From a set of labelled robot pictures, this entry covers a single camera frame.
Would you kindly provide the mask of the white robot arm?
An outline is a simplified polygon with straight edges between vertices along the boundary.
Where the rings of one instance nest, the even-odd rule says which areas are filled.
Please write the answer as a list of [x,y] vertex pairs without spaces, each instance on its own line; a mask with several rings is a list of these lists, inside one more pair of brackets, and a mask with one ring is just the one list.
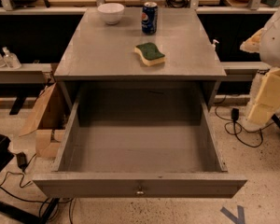
[[242,43],[240,50],[258,53],[261,61],[271,67],[264,75],[254,77],[245,108],[244,125],[256,130],[280,108],[280,8],[263,28]]

